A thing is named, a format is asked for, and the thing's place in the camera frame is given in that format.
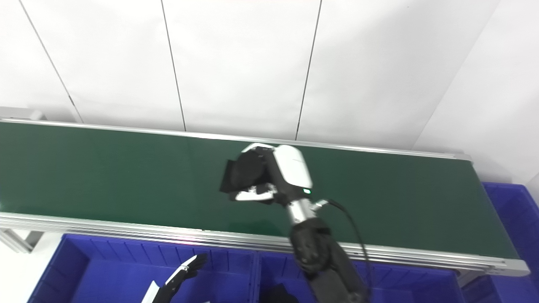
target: robotic hand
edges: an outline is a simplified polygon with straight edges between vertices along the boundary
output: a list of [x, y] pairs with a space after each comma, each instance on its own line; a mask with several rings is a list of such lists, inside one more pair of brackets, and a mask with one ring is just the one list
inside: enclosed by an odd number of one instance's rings
[[220, 190], [233, 201], [278, 203], [287, 209], [295, 260], [319, 303], [367, 303], [367, 287], [329, 227], [316, 216], [327, 201], [311, 204], [311, 188], [298, 149], [253, 143], [236, 161], [228, 161]]

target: aluminum frame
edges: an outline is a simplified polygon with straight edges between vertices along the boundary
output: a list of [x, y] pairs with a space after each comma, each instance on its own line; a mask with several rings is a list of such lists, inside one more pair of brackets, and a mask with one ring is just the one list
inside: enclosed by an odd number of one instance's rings
[[[258, 251], [292, 252], [288, 239], [284, 237], [14, 214], [9, 212], [0, 212], [0, 228], [75, 233], [89, 236], [196, 244]], [[363, 251], [358, 244], [340, 243], [340, 245], [351, 259], [363, 260]], [[518, 259], [504, 259], [477, 256], [473, 254], [417, 250], [379, 245], [366, 245], [366, 248], [369, 258], [374, 262], [449, 268], [459, 272], [473, 271], [478, 274], [495, 274], [501, 276], [520, 277], [530, 273], [526, 263]]]
[[247, 136], [233, 136], [233, 135], [219, 135], [219, 134], [206, 134], [206, 133], [191, 133], [178, 130], [162, 130], [162, 129], [149, 129], [149, 128], [135, 128], [124, 126], [108, 126], [108, 125], [95, 125], [95, 124], [81, 124], [71, 122], [56, 122], [56, 121], [33, 121], [25, 119], [12, 119], [12, 118], [0, 118], [0, 122], [8, 123], [22, 123], [33, 125], [47, 125], [47, 126], [61, 126], [61, 127], [74, 127], [74, 128], [89, 128], [89, 129], [103, 129], [103, 130], [117, 130], [121, 132], [133, 132], [133, 133], [147, 133], [147, 134], [159, 134], [170, 135], [180, 137], [193, 137], [200, 139], [213, 139], [213, 140], [229, 140], [229, 141], [245, 141], [245, 142], [259, 142], [268, 144], [288, 144], [295, 146], [307, 146], [307, 147], [320, 147], [331, 149], [344, 149], [354, 150], [357, 152], [367, 153], [379, 153], [379, 154], [394, 154], [394, 155], [406, 155], [406, 156], [419, 156], [429, 158], [442, 158], [442, 159], [454, 159], [454, 160], [466, 160], [472, 161], [472, 158], [466, 154], [445, 154], [445, 153], [430, 153], [425, 151], [413, 151], [413, 150], [401, 150], [401, 149], [388, 149], [388, 148], [374, 148], [374, 147], [361, 147], [342, 144], [329, 144], [329, 143], [317, 143], [317, 142], [305, 142], [305, 141], [293, 141], [293, 140], [281, 140], [281, 139], [267, 139], [258, 137]]

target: blue storage crate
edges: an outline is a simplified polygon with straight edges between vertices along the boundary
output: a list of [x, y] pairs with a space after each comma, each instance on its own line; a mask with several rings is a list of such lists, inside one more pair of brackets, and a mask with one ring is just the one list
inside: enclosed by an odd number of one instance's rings
[[483, 183], [519, 256], [527, 277], [484, 276], [463, 288], [468, 303], [539, 302], [539, 208], [525, 186]]
[[[260, 253], [259, 294], [283, 284], [300, 303], [314, 303], [315, 298], [291, 254]], [[354, 262], [361, 276], [367, 275], [363, 262]], [[371, 303], [464, 303], [453, 271], [430, 268], [373, 264], [374, 290]]]
[[140, 303], [152, 280], [162, 286], [194, 254], [208, 262], [173, 302], [250, 302], [257, 255], [246, 250], [64, 235], [31, 303]]

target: black fabric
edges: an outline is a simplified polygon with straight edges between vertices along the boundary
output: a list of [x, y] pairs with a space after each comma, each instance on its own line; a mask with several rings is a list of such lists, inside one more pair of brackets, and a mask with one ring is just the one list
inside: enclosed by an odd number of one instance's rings
[[239, 155], [236, 161], [228, 160], [219, 191], [228, 194], [267, 182], [269, 177], [264, 159], [261, 155], [248, 151]]
[[283, 284], [278, 284], [260, 295], [260, 303], [299, 303], [299, 301], [286, 291]]

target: metal rail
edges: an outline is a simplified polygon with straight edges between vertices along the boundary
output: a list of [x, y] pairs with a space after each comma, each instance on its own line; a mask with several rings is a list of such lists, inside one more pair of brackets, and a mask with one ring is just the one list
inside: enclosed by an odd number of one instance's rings
[[[196, 244], [258, 251], [292, 251], [288, 239], [284, 237], [13, 214], [9, 212], [0, 212], [0, 228], [75, 233], [90, 236]], [[351, 259], [363, 260], [363, 251], [358, 244], [340, 244]], [[366, 247], [369, 258], [374, 262], [449, 268], [457, 271], [473, 271], [479, 274], [496, 274], [502, 276], [525, 276], [530, 273], [526, 263], [518, 259], [503, 259], [472, 254], [416, 250], [379, 245], [366, 245]]]

